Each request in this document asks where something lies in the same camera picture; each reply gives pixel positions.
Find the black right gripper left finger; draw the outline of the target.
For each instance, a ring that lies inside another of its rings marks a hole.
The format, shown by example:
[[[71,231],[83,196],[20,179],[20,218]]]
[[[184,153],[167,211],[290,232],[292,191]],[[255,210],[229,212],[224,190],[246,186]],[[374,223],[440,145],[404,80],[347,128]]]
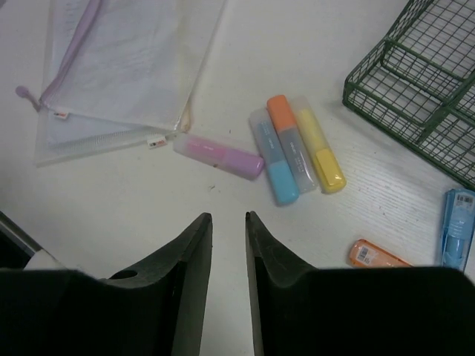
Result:
[[[1,270],[3,355],[198,355],[212,216],[107,279]]]

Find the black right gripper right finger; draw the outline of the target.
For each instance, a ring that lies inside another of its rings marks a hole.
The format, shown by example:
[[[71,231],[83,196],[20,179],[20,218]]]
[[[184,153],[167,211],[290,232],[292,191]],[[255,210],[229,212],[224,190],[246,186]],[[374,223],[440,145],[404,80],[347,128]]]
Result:
[[[318,269],[246,214],[257,355],[472,355],[474,285],[452,268]]]

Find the clear pouch with purple zipper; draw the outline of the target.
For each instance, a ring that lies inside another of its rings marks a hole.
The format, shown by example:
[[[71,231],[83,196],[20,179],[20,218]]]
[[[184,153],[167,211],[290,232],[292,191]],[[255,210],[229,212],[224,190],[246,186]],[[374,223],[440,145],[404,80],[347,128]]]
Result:
[[[19,96],[71,115],[177,131],[221,1],[52,1],[45,86]]]

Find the clear mesh document pouch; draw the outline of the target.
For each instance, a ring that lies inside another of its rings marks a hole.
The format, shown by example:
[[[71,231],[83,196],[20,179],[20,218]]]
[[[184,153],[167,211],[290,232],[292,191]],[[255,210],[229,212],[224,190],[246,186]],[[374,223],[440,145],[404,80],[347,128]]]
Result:
[[[56,119],[46,109],[40,110],[34,162],[38,167],[105,153],[186,132],[191,127],[190,104],[187,103],[178,129],[167,131],[140,125],[121,125],[101,119],[71,115]]]

